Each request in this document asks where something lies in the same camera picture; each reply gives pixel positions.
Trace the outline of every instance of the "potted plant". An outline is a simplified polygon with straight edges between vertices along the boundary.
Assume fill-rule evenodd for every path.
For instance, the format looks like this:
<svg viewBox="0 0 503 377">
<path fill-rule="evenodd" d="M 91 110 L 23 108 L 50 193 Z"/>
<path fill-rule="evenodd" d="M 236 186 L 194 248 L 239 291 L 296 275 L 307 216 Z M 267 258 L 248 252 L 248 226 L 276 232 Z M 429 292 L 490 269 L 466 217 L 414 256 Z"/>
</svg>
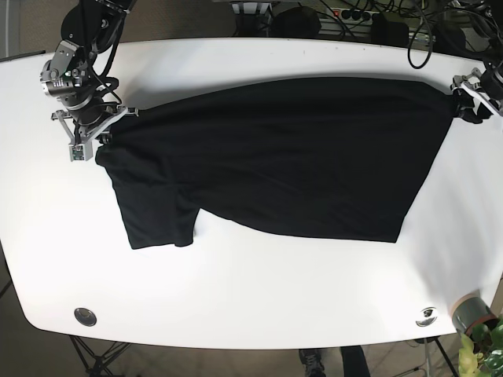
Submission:
<svg viewBox="0 0 503 377">
<path fill-rule="evenodd" d="M 458 301 L 451 316 L 461 335 L 460 377 L 503 376 L 503 320 L 475 295 Z"/>
</svg>

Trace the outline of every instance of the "power strip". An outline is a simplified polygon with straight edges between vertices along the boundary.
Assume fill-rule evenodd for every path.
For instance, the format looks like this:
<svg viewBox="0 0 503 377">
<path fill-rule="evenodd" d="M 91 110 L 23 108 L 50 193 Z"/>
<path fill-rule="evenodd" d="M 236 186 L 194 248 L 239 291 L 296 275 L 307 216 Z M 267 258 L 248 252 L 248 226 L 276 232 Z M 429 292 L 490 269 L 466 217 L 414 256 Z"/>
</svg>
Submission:
<svg viewBox="0 0 503 377">
<path fill-rule="evenodd" d="M 327 10 L 326 13 L 329 16 L 338 16 L 345 24 L 348 25 L 366 25 L 371 26 L 376 15 L 379 12 L 361 11 L 358 9 L 346 9 L 346 8 L 331 8 L 333 14 Z"/>
</svg>

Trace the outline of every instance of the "metal frame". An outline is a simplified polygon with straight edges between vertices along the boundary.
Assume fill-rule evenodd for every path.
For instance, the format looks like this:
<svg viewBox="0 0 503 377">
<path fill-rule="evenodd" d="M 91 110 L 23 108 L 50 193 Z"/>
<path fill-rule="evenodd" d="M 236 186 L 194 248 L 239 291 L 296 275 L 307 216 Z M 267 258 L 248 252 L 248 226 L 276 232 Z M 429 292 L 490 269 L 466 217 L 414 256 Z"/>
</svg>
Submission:
<svg viewBox="0 0 503 377">
<path fill-rule="evenodd" d="M 430 354 L 430 349 L 428 344 L 435 342 L 437 347 L 440 350 L 440 353 L 442 354 L 444 360 L 446 361 L 447 365 L 449 366 L 450 371 L 453 374 L 453 377 L 459 377 L 457 374 L 456 368 L 454 368 L 453 363 L 450 362 L 449 357 L 447 356 L 446 351 L 443 349 L 442 343 L 439 341 L 439 337 L 435 336 L 434 338 L 425 338 L 422 339 L 424 341 L 424 363 L 421 365 L 418 365 L 414 368 L 409 369 L 408 371 L 398 373 L 397 375 L 394 375 L 393 377 L 404 377 L 406 375 L 412 375 L 415 372 L 423 372 L 424 377 L 435 377 L 435 373 L 433 371 L 433 366 L 431 364 L 431 354 Z"/>
<path fill-rule="evenodd" d="M 84 368 L 86 369 L 86 373 L 89 375 L 89 377 L 102 376 L 102 372 L 106 373 L 105 375 L 111 377 L 125 377 L 124 375 L 114 375 L 110 371 L 110 369 L 108 369 L 108 366 L 129 348 L 129 346 L 131 345 L 130 343 L 114 342 L 108 348 L 108 350 L 103 353 L 103 355 L 98 356 L 79 336 L 69 336 L 73 346 L 75 347 L 75 350 L 77 351 L 77 354 L 79 355 L 80 360 L 84 364 Z M 81 348 L 94 359 L 94 364 L 92 367 L 87 363 Z"/>
</svg>

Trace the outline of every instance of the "round metal grommet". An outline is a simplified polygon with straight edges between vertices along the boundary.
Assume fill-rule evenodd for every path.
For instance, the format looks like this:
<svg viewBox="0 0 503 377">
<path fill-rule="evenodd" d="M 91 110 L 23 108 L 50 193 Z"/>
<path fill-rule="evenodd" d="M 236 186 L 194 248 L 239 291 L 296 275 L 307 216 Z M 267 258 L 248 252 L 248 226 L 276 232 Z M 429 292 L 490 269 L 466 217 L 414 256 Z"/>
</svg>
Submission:
<svg viewBox="0 0 503 377">
<path fill-rule="evenodd" d="M 416 320 L 416 325 L 420 328 L 425 328 L 435 322 L 438 316 L 439 314 L 436 308 L 423 309 Z"/>
<path fill-rule="evenodd" d="M 94 326 L 96 324 L 96 316 L 89 309 L 77 308 L 73 313 L 77 321 L 84 326 Z"/>
</svg>

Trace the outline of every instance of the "metal bracket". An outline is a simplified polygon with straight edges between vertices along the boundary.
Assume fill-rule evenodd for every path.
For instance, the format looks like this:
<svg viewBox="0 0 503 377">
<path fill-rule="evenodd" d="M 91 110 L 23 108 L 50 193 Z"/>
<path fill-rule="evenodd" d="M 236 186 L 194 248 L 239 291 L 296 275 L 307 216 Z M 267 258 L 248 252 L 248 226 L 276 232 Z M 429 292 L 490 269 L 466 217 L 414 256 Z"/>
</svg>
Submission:
<svg viewBox="0 0 503 377">
<path fill-rule="evenodd" d="M 59 78 L 68 70 L 68 65 L 72 61 L 79 46 L 73 42 L 63 40 L 56 48 L 53 59 L 49 60 L 42 72 L 41 82 L 57 82 Z"/>
<path fill-rule="evenodd" d="M 480 101 L 480 103 L 483 104 L 492 114 L 503 117 L 501 106 L 497 108 L 490 102 L 489 96 L 487 96 L 483 91 L 480 83 L 471 83 L 469 81 L 473 77 L 480 80 L 480 78 L 482 77 L 482 72 L 478 68 L 473 68 L 472 73 L 468 76 L 454 76 L 453 85 L 450 87 L 451 90 L 463 90 L 470 97 Z"/>
<path fill-rule="evenodd" d="M 93 140 L 96 139 L 100 134 L 104 133 L 113 123 L 118 122 L 125 115 L 136 115 L 138 116 L 138 110 L 136 108 L 127 108 L 126 106 L 117 106 L 116 112 L 103 121 L 99 126 L 93 128 L 88 133 L 86 130 L 82 132 L 81 142 L 75 143 L 75 135 L 70 131 L 65 119 L 71 119 L 72 115 L 69 112 L 64 112 L 63 110 L 58 110 L 51 115 L 52 120 L 59 120 L 60 124 L 63 126 L 64 132 L 70 138 L 70 144 L 68 145 L 70 150 L 70 161 L 87 161 L 93 157 Z"/>
</svg>

